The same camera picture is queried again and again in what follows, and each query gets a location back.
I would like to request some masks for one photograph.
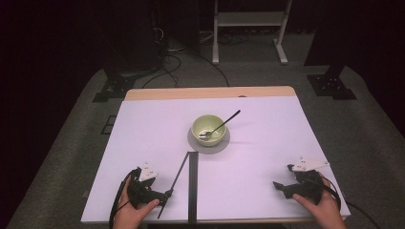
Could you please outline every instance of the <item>dark background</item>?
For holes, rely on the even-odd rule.
[[[198,47],[198,30],[212,29],[213,1],[164,2],[170,7],[160,9],[158,23]],[[270,5],[267,0],[220,3],[220,10],[278,10],[284,6],[283,1]],[[128,63],[130,53],[110,0],[2,0],[0,4],[3,228],[88,80],[111,63]],[[292,4],[288,32],[316,31],[306,65],[343,60],[364,78],[405,135],[403,11],[399,0],[299,0]],[[144,52],[154,58],[155,51]],[[145,53],[132,54],[136,59]]]

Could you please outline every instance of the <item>cable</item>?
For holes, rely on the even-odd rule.
[[[367,214],[363,209],[361,209],[358,206],[352,204],[351,202],[348,202],[347,200],[346,200],[346,203],[348,205],[350,205],[350,207],[355,208],[357,211],[361,212],[365,217],[367,217],[370,220],[370,222],[375,226],[375,228],[381,229],[381,227],[377,224],[377,222],[369,214]]]
[[[337,191],[336,191],[336,187],[334,186],[334,184],[333,184],[329,179],[327,179],[326,177],[322,177],[322,178],[325,179],[325,180],[327,180],[327,181],[333,186],[333,189],[335,190],[335,192],[337,192]],[[357,211],[361,212],[365,217],[367,217],[367,218],[372,222],[372,224],[373,224],[376,228],[379,228],[379,229],[380,229],[380,227],[379,227],[379,225],[376,223],[376,221],[375,221],[369,214],[367,214],[363,209],[359,208],[358,206],[354,205],[354,204],[351,203],[351,202],[348,202],[347,200],[345,200],[345,202],[346,202],[346,204],[348,204],[348,205],[350,205],[351,207],[355,208]]]
[[[340,211],[340,208],[342,207],[342,201],[340,200],[339,194],[337,194],[336,191],[333,191],[330,187],[326,186],[324,183],[320,184],[317,183],[311,179],[304,179],[304,181],[310,182],[312,184],[315,184],[316,186],[319,186],[320,188],[322,188],[323,190],[327,191],[328,193],[330,193],[334,199],[336,200],[336,204],[337,204],[337,208]]]
[[[208,59],[204,58],[203,56],[201,56],[201,55],[199,55],[199,54],[192,53],[192,52],[185,52],[185,53],[178,53],[178,54],[193,54],[193,55],[197,55],[199,58],[205,60],[205,61],[208,62],[212,67],[214,67],[215,69],[217,69],[218,72],[221,73],[221,75],[224,77],[224,80],[225,80],[225,82],[226,82],[226,87],[230,87],[230,86],[229,86],[229,82],[228,82],[227,77],[226,77],[226,75],[224,74],[224,72],[223,72],[221,69],[219,69],[216,65],[214,65],[211,61],[209,61]]]
[[[124,203],[122,206],[120,206],[119,208],[117,208],[118,202],[119,202],[119,200],[121,199],[121,194],[122,194],[122,191],[123,191],[123,189],[124,189],[126,180],[128,179],[128,177],[129,177],[130,175],[131,175],[131,173],[129,173],[129,174],[125,177],[125,179],[119,184],[119,188],[118,188],[118,191],[117,191],[117,195],[116,195],[116,198],[114,199],[114,204],[113,204],[113,207],[112,207],[111,213],[110,213],[110,220],[109,220],[109,227],[110,227],[110,229],[112,229],[113,226],[114,226],[114,217],[116,216],[117,211],[119,211],[123,206],[125,206],[125,205],[129,202],[129,200],[128,200],[128,201],[127,201],[126,203]]]
[[[213,31],[207,31],[206,33],[210,33],[208,36],[206,36],[206,38],[200,39],[200,44],[211,39],[214,36],[214,32]]]
[[[237,35],[227,35],[227,34],[224,34],[224,35],[222,35],[222,36],[220,37],[220,39],[222,39],[222,38],[225,38],[227,41],[224,42],[224,41],[219,40],[218,43],[221,44],[221,45],[227,45],[227,46],[240,45],[240,44],[242,44],[242,43],[247,42],[247,41],[250,40],[250,38],[249,38],[248,35],[245,35],[245,39],[243,39],[242,37],[237,36]]]
[[[182,47],[182,48],[178,48],[176,50],[168,50],[168,52],[181,52],[181,51],[185,51],[187,49],[188,49],[187,47]]]
[[[161,28],[157,28],[157,27],[154,27],[153,30],[154,30],[154,31],[160,31],[160,32],[161,32],[161,37],[160,37],[159,41],[155,41],[156,43],[160,44],[161,40],[162,40],[163,37],[164,37],[164,32],[163,32],[163,30],[162,30]]]
[[[166,69],[163,69],[164,71],[166,71],[166,73],[161,73],[161,74],[158,74],[158,75],[156,75],[156,76],[150,78],[148,81],[146,81],[146,83],[144,83],[144,84],[142,85],[142,87],[141,87],[142,89],[144,89],[144,88],[146,87],[146,85],[149,84],[150,82],[152,82],[153,80],[155,80],[155,79],[157,79],[157,78],[159,78],[159,77],[161,77],[161,76],[163,76],[163,75],[166,75],[166,74],[170,74],[170,76],[172,77],[173,81],[175,81],[175,86],[179,87],[179,85],[178,85],[179,79],[178,79],[176,76],[174,76],[173,74],[171,74],[171,73],[174,72],[175,70],[177,70],[177,69],[181,66],[181,60],[180,60],[178,57],[174,56],[174,55],[168,55],[168,57],[169,57],[169,58],[170,58],[170,57],[173,57],[173,58],[177,59],[177,60],[179,61],[179,65],[176,66],[176,68],[175,68],[174,70],[171,70],[171,71],[167,71]]]

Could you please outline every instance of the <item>gray carpet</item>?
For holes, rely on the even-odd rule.
[[[307,75],[324,73],[327,67],[303,66],[311,34],[286,34],[283,46],[287,66],[280,65],[269,36],[249,38],[239,45],[220,46],[218,68],[229,85],[293,87],[346,200],[367,211],[381,228],[405,228],[405,140],[373,99],[363,79],[350,68],[341,74],[356,100],[317,97]],[[179,87],[226,87],[221,73],[205,60],[196,55],[172,54],[181,60],[180,68],[173,72]],[[202,44],[202,56],[210,58],[210,55],[211,46]],[[166,58],[165,66],[167,70],[174,69],[177,60]],[[154,75],[137,80],[134,87],[141,88]],[[92,102],[106,79],[103,70],[95,73],[77,99],[8,228],[108,228],[107,224],[80,222],[108,142],[109,136],[100,133],[108,117],[117,114],[122,101],[111,98],[107,102]],[[166,74],[145,88],[175,86],[173,78]],[[346,220],[349,228],[374,228],[364,215],[352,208],[351,211]],[[284,226],[317,228],[310,222]],[[270,228],[270,225],[248,228]]]

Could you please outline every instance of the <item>wooden table edge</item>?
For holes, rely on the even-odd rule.
[[[315,222],[315,218],[268,218],[268,219],[197,219],[198,224],[222,224],[222,223],[303,223]],[[145,224],[184,224],[187,220],[162,220],[145,221]]]
[[[175,89],[132,89],[124,100],[222,98],[222,97],[263,97],[295,96],[290,86],[270,87],[226,87],[226,88],[175,88]]]

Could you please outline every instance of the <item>table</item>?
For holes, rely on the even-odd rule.
[[[277,54],[282,65],[287,65],[287,57],[281,45],[286,30],[292,0],[287,0],[284,11],[259,11],[259,12],[218,12],[218,0],[214,8],[214,42],[212,46],[212,63],[219,64],[218,27],[241,26],[279,26],[277,38],[273,39]]]
[[[153,189],[169,189],[187,152],[187,137],[199,115],[224,118],[230,139],[215,154],[200,151],[197,222],[294,222],[312,220],[293,199],[285,199],[272,181],[296,183],[287,165],[300,156],[327,160],[291,87],[237,87],[131,90],[120,107],[101,160],[82,222],[106,222],[119,183],[145,161],[159,171]],[[160,209],[145,222],[187,222],[188,165],[160,219]],[[331,167],[318,171],[342,198],[342,217],[350,215]]]

